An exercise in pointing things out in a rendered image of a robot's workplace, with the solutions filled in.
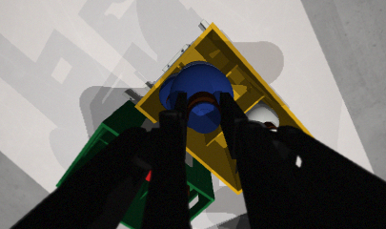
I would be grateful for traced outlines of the blue bottle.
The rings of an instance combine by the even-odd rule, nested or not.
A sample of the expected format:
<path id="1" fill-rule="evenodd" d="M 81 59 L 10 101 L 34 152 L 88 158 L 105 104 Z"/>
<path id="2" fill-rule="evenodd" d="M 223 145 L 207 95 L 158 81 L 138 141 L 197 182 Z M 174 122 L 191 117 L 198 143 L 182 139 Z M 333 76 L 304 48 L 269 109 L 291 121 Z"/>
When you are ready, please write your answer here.
<path id="1" fill-rule="evenodd" d="M 159 100 L 162 104 L 162 106 L 166 109 L 166 110 L 171 110 L 171 106 L 170 106 L 170 100 L 169 100 L 169 95 L 170 95 L 170 89 L 171 89 L 171 85 L 175 79 L 175 77 L 177 76 L 178 73 L 173 73 L 171 74 L 166 80 L 165 82 L 162 84 L 160 90 L 159 90 Z"/>
<path id="2" fill-rule="evenodd" d="M 191 62 L 179 71 L 170 89 L 172 110 L 178 93 L 187 93 L 187 127 L 201 134 L 213 132 L 220 124 L 220 93 L 230 93 L 234 98 L 228 77 L 206 61 Z"/>

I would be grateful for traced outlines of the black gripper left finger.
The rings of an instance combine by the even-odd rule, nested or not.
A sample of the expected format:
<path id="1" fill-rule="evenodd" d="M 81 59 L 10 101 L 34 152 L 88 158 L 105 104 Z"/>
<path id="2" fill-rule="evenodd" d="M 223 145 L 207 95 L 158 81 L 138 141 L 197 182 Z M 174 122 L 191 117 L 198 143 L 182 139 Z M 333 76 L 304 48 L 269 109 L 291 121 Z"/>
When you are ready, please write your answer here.
<path id="1" fill-rule="evenodd" d="M 140 229 L 193 229 L 187 124 L 187 93 L 178 93 L 149 132 L 123 131 L 10 229 L 117 229 L 150 169 Z"/>

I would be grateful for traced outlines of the green divided crate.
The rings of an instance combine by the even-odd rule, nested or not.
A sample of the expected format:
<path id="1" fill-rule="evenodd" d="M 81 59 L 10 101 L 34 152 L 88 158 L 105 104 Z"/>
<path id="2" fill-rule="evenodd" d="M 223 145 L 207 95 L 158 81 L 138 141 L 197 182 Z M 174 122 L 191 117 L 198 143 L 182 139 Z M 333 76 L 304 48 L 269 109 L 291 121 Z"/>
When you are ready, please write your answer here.
<path id="1" fill-rule="evenodd" d="M 134 106 L 135 104 L 128 100 L 100 124 L 100 126 L 91 136 L 90 140 L 73 161 L 69 169 L 55 185 L 56 187 L 60 186 L 65 180 L 73 175 L 79 168 L 81 168 L 85 163 L 87 163 L 92 157 L 94 157 L 126 129 L 129 129 L 130 127 L 142 127 L 145 128 L 147 132 L 152 129 L 154 123 L 151 122 L 140 111 L 138 111 Z M 76 169 L 69 175 L 70 171 L 75 165 Z M 203 166 L 187 151 L 185 165 L 187 184 L 193 188 L 193 190 L 190 191 L 189 203 L 198 196 L 198 202 L 190 209 L 191 213 L 204 197 L 210 184 L 212 175 L 205 166 Z M 128 211 L 122 218 L 120 222 L 121 224 L 130 229 L 140 229 L 148 187 L 149 181 L 145 179 L 134 200 L 132 201 Z"/>

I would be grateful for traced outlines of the white bottle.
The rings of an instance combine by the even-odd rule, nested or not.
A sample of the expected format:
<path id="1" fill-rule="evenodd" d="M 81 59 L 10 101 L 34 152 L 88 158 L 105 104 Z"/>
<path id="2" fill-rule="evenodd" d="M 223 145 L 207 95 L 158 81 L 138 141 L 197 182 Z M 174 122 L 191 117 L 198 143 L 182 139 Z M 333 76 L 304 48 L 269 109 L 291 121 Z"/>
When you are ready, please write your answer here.
<path id="1" fill-rule="evenodd" d="M 245 115 L 250 120 L 264 123 L 270 131 L 276 131 L 279 126 L 277 113 L 262 100 L 258 101 Z"/>

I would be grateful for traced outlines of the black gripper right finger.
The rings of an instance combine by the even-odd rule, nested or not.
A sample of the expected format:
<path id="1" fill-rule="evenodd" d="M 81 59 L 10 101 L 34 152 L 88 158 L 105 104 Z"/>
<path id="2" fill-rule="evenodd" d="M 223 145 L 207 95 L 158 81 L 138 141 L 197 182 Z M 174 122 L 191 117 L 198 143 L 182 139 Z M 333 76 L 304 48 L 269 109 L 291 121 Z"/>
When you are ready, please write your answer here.
<path id="1" fill-rule="evenodd" d="M 251 229 L 386 229 L 385 180 L 296 127 L 250 120 L 230 93 L 219 106 Z"/>

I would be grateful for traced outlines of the yellow divided crate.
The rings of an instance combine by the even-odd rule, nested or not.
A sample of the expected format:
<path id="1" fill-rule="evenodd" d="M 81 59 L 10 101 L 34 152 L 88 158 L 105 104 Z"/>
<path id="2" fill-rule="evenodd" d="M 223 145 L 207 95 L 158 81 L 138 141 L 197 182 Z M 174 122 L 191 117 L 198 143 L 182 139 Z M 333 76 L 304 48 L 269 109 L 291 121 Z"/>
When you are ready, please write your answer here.
<path id="1" fill-rule="evenodd" d="M 262 100 L 277 113 L 279 126 L 299 128 L 301 122 L 213 22 L 134 107 L 153 123 L 158 122 L 159 113 L 166 110 L 159 100 L 162 84 L 194 61 L 209 62 L 228 77 L 234 100 L 244 114 Z M 186 151 L 220 180 L 239 178 L 220 124 L 208 134 L 187 127 Z"/>

